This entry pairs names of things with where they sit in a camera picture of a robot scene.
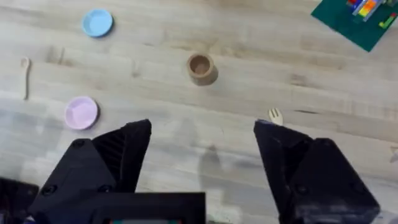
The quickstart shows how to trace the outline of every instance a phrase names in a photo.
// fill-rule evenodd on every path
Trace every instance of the wood grain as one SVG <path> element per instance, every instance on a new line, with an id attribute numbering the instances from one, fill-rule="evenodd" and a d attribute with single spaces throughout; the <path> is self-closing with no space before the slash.
<path id="1" fill-rule="evenodd" d="M 277 107 L 284 123 L 332 138 L 397 224 L 397 26 L 366 53 L 310 17 L 308 0 L 0 0 L 0 175 L 42 185 L 75 138 L 149 118 L 139 191 L 207 192 L 210 220 L 277 223 L 252 128 Z M 80 28 L 109 10 L 112 33 Z M 185 63 L 209 54 L 218 69 L 196 86 Z M 20 59 L 32 61 L 29 100 Z M 68 100 L 92 96 L 98 123 L 71 131 Z"/>

